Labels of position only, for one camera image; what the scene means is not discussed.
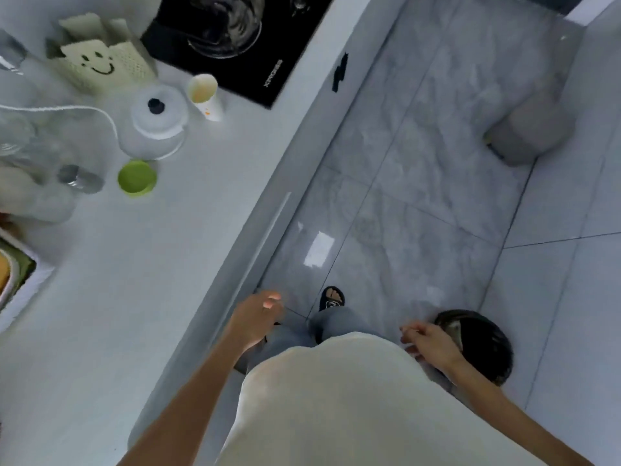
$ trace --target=black knob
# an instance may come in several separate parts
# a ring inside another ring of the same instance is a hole
[[[153,114],[162,114],[164,109],[166,109],[166,105],[157,98],[151,98],[147,103],[147,106],[149,106],[149,110]]]

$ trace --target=person's right arm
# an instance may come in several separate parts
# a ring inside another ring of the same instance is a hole
[[[466,361],[439,326],[415,321],[401,327],[403,343],[413,344],[465,394],[474,412],[549,466],[593,466],[527,416],[501,389]]]

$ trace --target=t-shirt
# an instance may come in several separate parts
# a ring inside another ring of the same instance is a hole
[[[404,350],[359,333],[254,368],[216,464],[543,465],[430,381]]]

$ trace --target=person's left arm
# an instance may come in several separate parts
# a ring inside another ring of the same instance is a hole
[[[280,295],[240,303],[219,342],[118,466],[191,466],[224,383],[242,354],[260,342],[283,312]]]

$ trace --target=hand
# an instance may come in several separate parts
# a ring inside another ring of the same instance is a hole
[[[238,344],[242,352],[258,344],[283,314],[280,299],[275,291],[261,291],[247,297],[233,311],[224,337]]]
[[[408,353],[420,353],[427,363],[451,377],[451,373],[466,362],[455,342],[439,326],[413,321],[401,329],[401,343],[413,344]]]

